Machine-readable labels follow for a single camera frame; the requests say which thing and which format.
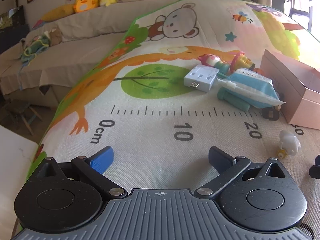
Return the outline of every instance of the bear ear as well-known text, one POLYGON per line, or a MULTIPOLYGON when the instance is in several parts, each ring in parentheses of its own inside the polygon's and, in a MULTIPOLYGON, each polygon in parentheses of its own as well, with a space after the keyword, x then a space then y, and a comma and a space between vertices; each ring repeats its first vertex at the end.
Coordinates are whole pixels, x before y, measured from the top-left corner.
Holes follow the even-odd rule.
POLYGON ((189 8, 189 9, 192 9, 194 6, 196 6, 195 3, 185 3, 184 5, 181 6, 181 8, 189 8))
POLYGON ((183 35, 184 38, 189 39, 196 37, 199 34, 199 29, 197 27, 194 27, 191 31, 183 35))

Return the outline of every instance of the purple cartoon animal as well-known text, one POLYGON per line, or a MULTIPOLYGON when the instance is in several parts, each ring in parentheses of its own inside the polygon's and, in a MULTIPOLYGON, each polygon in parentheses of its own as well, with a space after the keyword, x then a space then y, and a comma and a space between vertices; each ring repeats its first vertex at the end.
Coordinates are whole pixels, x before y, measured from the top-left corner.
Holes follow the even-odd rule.
POLYGON ((253 10, 257 11, 257 12, 270 12, 275 16, 282 16, 282 14, 277 11, 276 9, 273 9, 271 7, 262 5, 262 4, 252 4, 252 3, 246 3, 246 5, 250 6, 253 10))
POLYGON ((186 3, 167 17, 158 16, 156 22, 147 27, 149 34, 146 41, 159 41, 164 37, 189 39, 197 36, 199 28, 196 27, 197 15, 192 9, 194 6, 194 3, 186 3))

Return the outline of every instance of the gray ribbed panel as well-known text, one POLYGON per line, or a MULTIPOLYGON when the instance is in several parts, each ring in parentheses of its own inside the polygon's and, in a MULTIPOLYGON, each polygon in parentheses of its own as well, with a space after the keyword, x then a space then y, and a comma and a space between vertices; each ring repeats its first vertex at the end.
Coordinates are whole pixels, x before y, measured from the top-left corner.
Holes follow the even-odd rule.
POLYGON ((14 240, 307 240, 298 229, 260 234, 228 221, 213 201, 193 197, 186 189, 134 189, 112 200, 95 221, 63 234, 23 230, 14 240))

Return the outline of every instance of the beige sofa cover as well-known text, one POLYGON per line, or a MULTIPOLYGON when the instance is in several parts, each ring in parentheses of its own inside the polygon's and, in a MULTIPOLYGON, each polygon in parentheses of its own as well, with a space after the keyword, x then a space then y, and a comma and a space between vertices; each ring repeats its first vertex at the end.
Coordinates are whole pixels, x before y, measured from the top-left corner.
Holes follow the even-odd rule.
POLYGON ((22 69, 19 43, 0 55, 0 88, 4 95, 23 89, 44 85, 73 87, 122 39, 131 22, 140 15, 150 13, 175 0, 149 0, 117 3, 83 13, 73 14, 47 23, 31 31, 25 38, 33 37, 58 26, 63 42, 39 54, 29 66, 22 69))

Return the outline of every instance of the yellow duck backpack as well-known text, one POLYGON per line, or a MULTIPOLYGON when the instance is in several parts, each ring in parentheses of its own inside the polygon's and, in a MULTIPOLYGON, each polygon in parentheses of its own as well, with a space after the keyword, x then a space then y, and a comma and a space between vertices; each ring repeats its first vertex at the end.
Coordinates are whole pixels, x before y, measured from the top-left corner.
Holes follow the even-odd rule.
POLYGON ((99 0, 76 0, 73 8, 76 13, 84 12, 90 9, 97 8, 99 6, 99 0))

